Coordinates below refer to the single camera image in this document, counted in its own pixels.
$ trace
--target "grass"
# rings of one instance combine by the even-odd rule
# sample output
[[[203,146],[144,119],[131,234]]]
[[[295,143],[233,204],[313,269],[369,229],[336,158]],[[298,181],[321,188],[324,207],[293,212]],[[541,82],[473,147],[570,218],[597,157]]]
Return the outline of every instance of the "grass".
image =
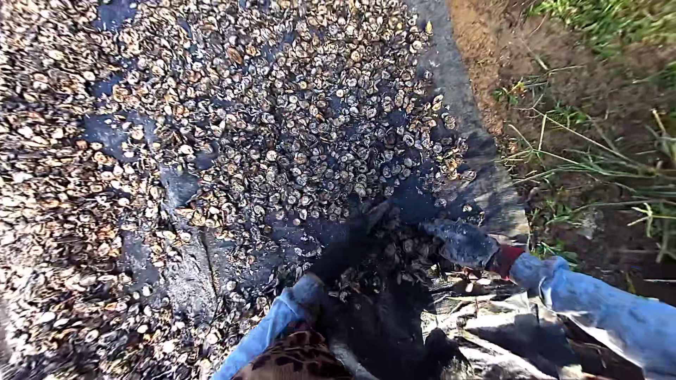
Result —
[[[632,43],[676,41],[676,0],[543,0],[529,14],[561,20],[602,57]]]
[[[581,110],[570,108],[552,99],[547,91],[547,74],[522,78],[509,89],[499,90],[496,99],[506,107],[515,108],[539,121],[540,131],[536,139],[528,140],[519,129],[508,126],[516,132],[520,149],[504,159],[509,168],[527,164],[531,170],[514,178],[515,184],[547,187],[552,195],[535,207],[531,213],[531,229],[544,232],[553,224],[565,223],[580,227],[579,216],[590,208],[618,207],[631,210],[636,219],[629,225],[643,223],[646,235],[657,240],[659,253],[657,262],[665,256],[676,259],[676,138],[672,137],[668,125],[676,126],[676,112],[652,113],[654,124],[646,126],[652,136],[654,149],[639,153],[627,153],[619,145],[621,139],[607,137],[596,121]],[[525,108],[516,108],[529,99]],[[567,146],[576,149],[560,149],[553,152],[544,148],[546,135],[562,133],[568,136]],[[649,156],[661,156],[657,165],[646,161]],[[573,207],[555,196],[552,181],[564,173],[577,173],[593,178],[610,186],[619,186],[630,194],[629,199],[614,202],[591,202]],[[556,254],[570,260],[573,254],[566,251],[560,242],[532,241],[531,251],[537,255]]]
[[[577,269],[578,259],[575,252],[570,252],[565,250],[564,241],[555,241],[554,243],[546,243],[544,241],[538,242],[535,246],[535,249],[531,251],[534,256],[544,259],[552,256],[561,256],[568,262],[569,266],[573,270]]]

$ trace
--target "red cuff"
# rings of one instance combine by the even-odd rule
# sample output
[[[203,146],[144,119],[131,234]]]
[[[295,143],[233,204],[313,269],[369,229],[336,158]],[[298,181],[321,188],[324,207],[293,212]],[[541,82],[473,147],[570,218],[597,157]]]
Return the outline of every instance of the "red cuff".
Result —
[[[516,259],[525,252],[521,247],[512,247],[511,245],[501,245],[500,251],[494,261],[495,271],[503,278],[509,279],[509,271]]]

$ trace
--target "leopard print fabric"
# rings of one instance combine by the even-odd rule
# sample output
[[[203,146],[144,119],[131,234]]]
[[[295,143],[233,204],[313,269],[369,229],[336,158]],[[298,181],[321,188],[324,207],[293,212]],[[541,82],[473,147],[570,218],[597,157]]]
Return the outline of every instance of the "leopard print fabric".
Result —
[[[311,329],[296,331],[239,370],[233,380],[352,380],[331,354],[324,337]]]

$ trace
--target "soil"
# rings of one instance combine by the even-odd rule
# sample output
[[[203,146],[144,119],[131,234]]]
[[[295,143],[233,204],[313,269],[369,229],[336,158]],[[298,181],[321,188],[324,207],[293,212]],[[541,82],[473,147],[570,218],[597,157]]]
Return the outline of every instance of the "soil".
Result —
[[[557,69],[548,76],[554,99],[590,115],[606,136],[620,141],[625,151],[654,149],[646,131],[646,126],[654,124],[651,110],[669,110],[676,103],[676,91],[636,78],[648,78],[676,59],[676,46],[636,44],[619,57],[602,62],[583,44],[581,35],[564,29],[555,20],[526,17],[522,3],[448,0],[448,5],[454,37],[468,68],[484,126],[503,151],[513,153],[518,149],[513,139],[516,133],[510,125],[528,140],[538,141],[541,119],[498,102],[494,91],[509,89],[523,77],[542,75],[551,69]],[[518,107],[524,107],[525,100],[520,99]],[[588,131],[588,135],[600,140],[594,130]],[[553,152],[584,146],[582,140],[561,131],[547,130],[543,140],[543,149]],[[663,159],[654,156],[649,160],[654,164]],[[514,170],[523,176],[532,169],[521,165]],[[588,176],[561,176],[557,181],[558,186],[569,190],[555,195],[551,188],[527,185],[519,189],[522,200],[528,207],[536,208],[543,199],[553,196],[571,207],[591,201],[629,199],[621,188]],[[655,263],[658,245],[646,237],[644,225],[627,226],[637,219],[635,212],[600,208],[585,219],[591,228],[584,232],[561,225],[538,232],[549,239],[565,241],[566,250],[577,252],[580,271],[636,294],[676,305],[676,283],[645,281],[674,279],[676,264],[668,260]]]

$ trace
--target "work glove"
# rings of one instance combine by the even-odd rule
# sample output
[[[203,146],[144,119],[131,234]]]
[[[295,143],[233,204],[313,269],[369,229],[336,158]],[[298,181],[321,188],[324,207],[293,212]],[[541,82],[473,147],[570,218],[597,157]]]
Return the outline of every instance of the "work glove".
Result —
[[[524,252],[520,247],[500,245],[479,227],[461,221],[435,219],[420,227],[444,242],[441,250],[444,258],[471,269],[497,272],[505,279],[514,261]]]

